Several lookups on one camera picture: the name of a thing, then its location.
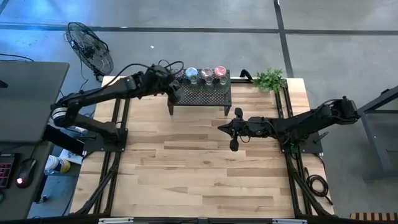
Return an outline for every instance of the wooden tabletop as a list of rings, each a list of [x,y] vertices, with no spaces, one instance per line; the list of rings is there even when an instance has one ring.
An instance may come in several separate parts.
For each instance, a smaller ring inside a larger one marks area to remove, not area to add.
[[[103,83],[112,78],[104,77]],[[288,84],[294,114],[308,111],[304,81],[290,78]],[[199,106],[176,106],[170,116],[166,96],[131,100],[129,137],[119,167],[112,216],[293,217],[286,162],[277,141],[252,138],[247,144],[240,142],[239,151],[232,152],[230,137],[217,130],[234,118],[235,107],[242,108],[244,119],[276,118],[274,94],[259,91],[252,84],[233,84],[232,104],[227,117],[222,107]],[[110,121],[113,107],[114,100],[97,104],[95,119]],[[97,187],[103,157],[103,152],[95,152],[83,161],[71,212],[81,208]],[[325,177],[314,155],[303,155],[303,163],[311,174]],[[297,192],[304,211],[301,190]],[[317,199],[333,213],[326,199]]]

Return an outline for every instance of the potted plant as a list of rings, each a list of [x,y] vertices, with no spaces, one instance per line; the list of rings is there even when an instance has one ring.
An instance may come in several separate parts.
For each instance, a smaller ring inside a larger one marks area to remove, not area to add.
[[[267,68],[267,73],[257,72],[257,78],[251,80],[254,86],[260,90],[279,92],[281,87],[287,87],[287,80],[282,78],[283,71],[280,68]]]

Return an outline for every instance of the electric fan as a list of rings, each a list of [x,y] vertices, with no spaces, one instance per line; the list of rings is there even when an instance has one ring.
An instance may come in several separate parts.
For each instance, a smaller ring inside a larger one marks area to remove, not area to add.
[[[67,25],[66,37],[72,49],[80,60],[98,77],[109,75],[113,70],[113,61],[108,45],[100,40],[94,32],[80,22],[70,22]]]

